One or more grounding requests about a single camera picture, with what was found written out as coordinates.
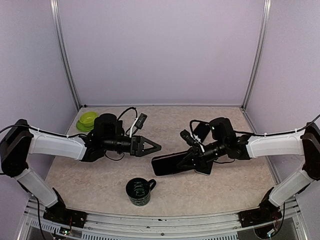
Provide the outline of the purple edged black phone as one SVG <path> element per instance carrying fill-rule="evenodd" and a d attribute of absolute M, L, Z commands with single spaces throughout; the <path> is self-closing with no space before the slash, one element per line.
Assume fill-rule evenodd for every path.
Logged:
<path fill-rule="evenodd" d="M 151 160 L 151 165 L 154 174 L 159 177 L 177 174 L 175 173 L 177 169 L 176 164 L 180 162 L 186 151 L 153 157 Z"/>

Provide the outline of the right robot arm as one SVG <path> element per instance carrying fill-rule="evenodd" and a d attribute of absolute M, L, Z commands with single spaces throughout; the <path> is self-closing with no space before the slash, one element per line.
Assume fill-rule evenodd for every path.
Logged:
<path fill-rule="evenodd" d="M 206 123 L 213 143 L 202 145 L 186 130 L 181 137 L 190 145 L 185 157 L 175 164 L 178 172 L 195 170 L 210 174 L 212 164 L 221 156 L 234 160 L 250 160 L 264 156 L 298 155 L 304 157 L 302 168 L 292 173 L 264 196 L 256 210 L 256 218 L 266 222 L 287 199 L 320 179 L 320 130 L 314 122 L 288 132 L 254 134 L 238 132 L 231 121 L 219 117 Z"/>

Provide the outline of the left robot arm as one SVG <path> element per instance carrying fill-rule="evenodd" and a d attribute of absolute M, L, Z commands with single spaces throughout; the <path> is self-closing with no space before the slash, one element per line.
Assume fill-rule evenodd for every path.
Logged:
<path fill-rule="evenodd" d="M 143 136 L 126 135 L 123 121 L 111 113 L 98 116 L 93 130 L 87 135 L 47 132 L 30 126 L 25 119 L 18 120 L 5 130 L 7 134 L 0 142 L 3 174 L 14 178 L 45 207 L 50 208 L 50 214 L 61 223 L 70 218 L 70 211 L 59 194 L 28 166 L 28 155 L 60 156 L 91 163 L 104 157 L 108 151 L 144 157 L 162 148 Z"/>

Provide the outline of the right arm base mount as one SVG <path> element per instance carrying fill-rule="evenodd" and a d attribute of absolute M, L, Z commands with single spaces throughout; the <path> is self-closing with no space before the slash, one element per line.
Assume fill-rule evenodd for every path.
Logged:
<path fill-rule="evenodd" d="M 272 222 L 283 217 L 280 208 L 273 205 L 261 205 L 254 209 L 240 211 L 238 216 L 242 228 Z"/>

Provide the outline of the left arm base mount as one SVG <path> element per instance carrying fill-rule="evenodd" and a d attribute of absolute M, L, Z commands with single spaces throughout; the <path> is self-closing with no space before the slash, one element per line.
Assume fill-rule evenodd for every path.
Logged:
<path fill-rule="evenodd" d="M 43 218 L 55 223 L 83 229 L 87 215 L 84 211 L 73 210 L 66 208 L 64 205 L 55 204 L 52 207 L 45 208 Z"/>

